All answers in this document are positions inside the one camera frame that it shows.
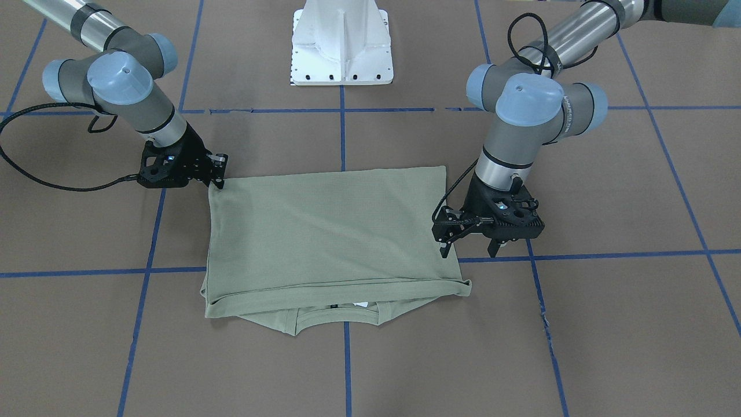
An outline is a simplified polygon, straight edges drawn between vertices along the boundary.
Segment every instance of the brown floor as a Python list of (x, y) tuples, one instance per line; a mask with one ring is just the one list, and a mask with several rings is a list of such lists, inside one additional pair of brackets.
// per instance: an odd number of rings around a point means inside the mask
[[(173, 41), (179, 67), (159, 85), (230, 155), (230, 177), (446, 165), (449, 182), (492, 117), (466, 109), (468, 74), (486, 53), (509, 56), (520, 13), (553, 26), (577, 7), (378, 4), (394, 83), (344, 90), (288, 85), (303, 0), (104, 5)], [(91, 52), (20, 1), (3, 1), (0, 16), (7, 116), (50, 101), (49, 61)], [(535, 37), (535, 24), (515, 30), (520, 45)], [(482, 238), (463, 240), (472, 295), (380, 327), (293, 338), (204, 319), (205, 187), (74, 194), (0, 163), (0, 415), (741, 415), (739, 45), (741, 30), (643, 22), (566, 71), (562, 82), (603, 86), (612, 109), (601, 128), (542, 150), (528, 180), (542, 236), (496, 262)], [(2, 145), (65, 185), (137, 170), (139, 136), (121, 122), (91, 137), (89, 118), (28, 116)]]

